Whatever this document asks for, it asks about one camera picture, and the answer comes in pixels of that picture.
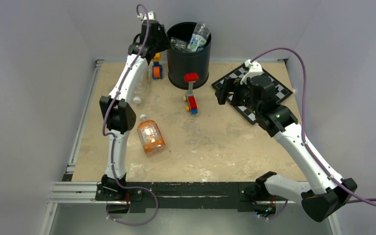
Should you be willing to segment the small clear crushed bottle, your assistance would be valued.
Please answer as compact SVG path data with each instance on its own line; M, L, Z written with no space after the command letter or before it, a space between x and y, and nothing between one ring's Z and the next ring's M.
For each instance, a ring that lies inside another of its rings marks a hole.
M171 45L171 48L176 50L176 51L186 52L188 42L181 40L181 39L178 39L178 38L175 38L175 37L171 37L170 38L170 45Z

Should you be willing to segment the small bottle with green label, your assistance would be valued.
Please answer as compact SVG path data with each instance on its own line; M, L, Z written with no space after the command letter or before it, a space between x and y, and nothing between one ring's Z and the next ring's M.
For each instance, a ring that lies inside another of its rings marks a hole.
M201 51L208 41L211 32L208 25L205 23L198 23L191 35L191 39L187 45L186 52Z

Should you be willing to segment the large clear plastic bottle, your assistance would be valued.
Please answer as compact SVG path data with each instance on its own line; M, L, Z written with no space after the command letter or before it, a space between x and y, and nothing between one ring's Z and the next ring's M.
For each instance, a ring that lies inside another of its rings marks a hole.
M146 101L149 93L150 76L149 71L146 70L138 79L137 86L134 90L133 103L139 105Z

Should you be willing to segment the orange juice bottle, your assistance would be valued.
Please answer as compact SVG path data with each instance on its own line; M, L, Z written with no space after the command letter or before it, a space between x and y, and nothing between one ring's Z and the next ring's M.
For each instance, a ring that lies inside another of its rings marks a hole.
M141 114L140 120L137 133L145 154L150 156L165 150L166 143L157 123L149 119L146 114Z

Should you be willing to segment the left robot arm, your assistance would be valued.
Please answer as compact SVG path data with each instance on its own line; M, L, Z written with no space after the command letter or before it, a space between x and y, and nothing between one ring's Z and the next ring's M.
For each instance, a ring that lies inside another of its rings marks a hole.
M136 124L136 113L130 100L142 73L153 64L156 54L166 52L168 79L181 90L188 90L184 77L196 73L198 89L209 78L212 34L206 25L195 22L175 24L169 30L157 20L143 20L141 32L133 38L127 51L126 65L111 92L101 96L99 105L103 117L102 131L109 137L107 168L101 178L100 190L107 191L114 200L125 197L126 145L130 131Z

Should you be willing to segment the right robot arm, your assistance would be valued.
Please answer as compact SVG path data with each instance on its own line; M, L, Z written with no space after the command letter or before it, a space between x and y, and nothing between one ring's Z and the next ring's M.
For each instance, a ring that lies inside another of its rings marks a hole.
M256 179L259 198L276 195L293 201L316 222L322 222L349 202L350 193L357 189L356 182L343 178L322 157L311 156L307 149L311 143L303 141L302 126L288 107L276 102L276 88L267 75L248 78L245 83L226 78L216 92L219 104L225 103L229 93L233 94L230 104L249 110L259 127L287 151L307 179L306 183L297 182L268 172Z

